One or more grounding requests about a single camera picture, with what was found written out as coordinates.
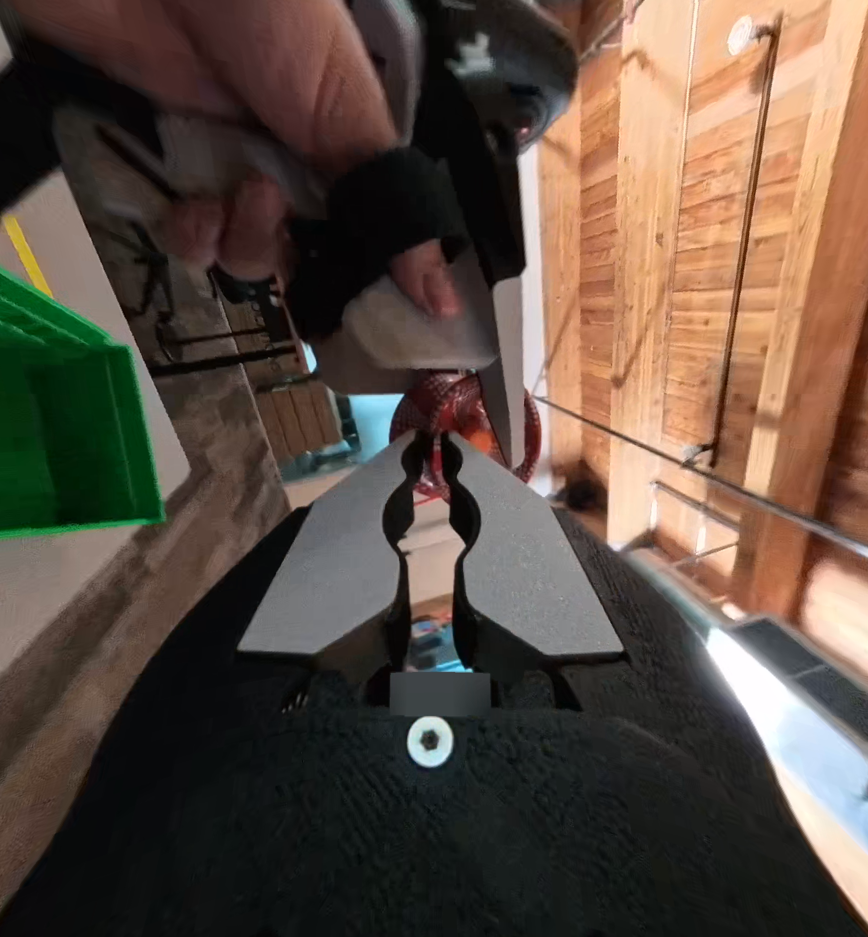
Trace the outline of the green plastic bin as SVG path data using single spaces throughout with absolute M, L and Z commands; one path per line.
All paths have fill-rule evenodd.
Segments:
M 0 540 L 165 519 L 132 348 L 0 267 Z

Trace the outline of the red white yo-yo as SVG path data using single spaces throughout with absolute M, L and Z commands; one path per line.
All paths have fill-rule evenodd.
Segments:
M 441 442 L 444 437 L 461 440 L 467 450 L 477 451 L 528 484 L 535 473 L 543 443 L 543 428 L 535 401 L 524 392 L 524 456 L 510 468 L 501 453 L 498 437 L 486 413 L 481 382 L 474 374 L 433 372 L 400 399 L 391 422 L 390 441 L 410 431 L 425 434 L 431 441 L 429 454 L 415 484 L 423 500 L 451 500 L 444 474 Z

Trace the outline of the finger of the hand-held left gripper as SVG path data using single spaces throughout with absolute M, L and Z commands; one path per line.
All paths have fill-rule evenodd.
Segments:
M 461 312 L 436 319 L 385 275 L 350 301 L 339 329 L 318 340 L 318 371 L 338 393 L 396 393 L 421 371 L 477 370 L 499 357 L 493 294 L 474 249 L 452 264 Z
M 497 357 L 485 369 L 485 412 L 506 465 L 518 467 L 525 460 L 521 275 L 498 281 L 490 298 Z

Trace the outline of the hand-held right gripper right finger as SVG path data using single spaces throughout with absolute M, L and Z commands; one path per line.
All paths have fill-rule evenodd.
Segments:
M 454 568 L 452 633 L 466 668 L 512 683 L 624 654 L 550 503 L 461 436 L 442 436 Z

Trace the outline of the person's left forearm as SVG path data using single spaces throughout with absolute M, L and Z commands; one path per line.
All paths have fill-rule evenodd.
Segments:
M 54 112 L 65 99 L 60 53 L 30 37 L 0 71 L 0 217 L 61 162 Z

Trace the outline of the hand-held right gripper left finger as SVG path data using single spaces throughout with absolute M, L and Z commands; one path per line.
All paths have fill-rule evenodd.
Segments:
M 352 684 L 399 669 L 410 632 L 406 559 L 431 439 L 407 432 L 319 496 L 240 639 L 240 653 L 300 662 Z

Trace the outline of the person's left hand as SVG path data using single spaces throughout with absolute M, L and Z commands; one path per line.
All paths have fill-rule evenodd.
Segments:
M 239 123 L 254 116 L 330 181 L 399 145 L 379 75 L 343 2 L 6 2 L 37 39 L 135 88 L 163 111 Z M 288 207 L 253 176 L 225 199 L 170 210 L 167 248 L 187 266 L 239 280 L 287 275 Z M 394 257 L 389 273 L 417 308 L 460 311 L 440 243 Z

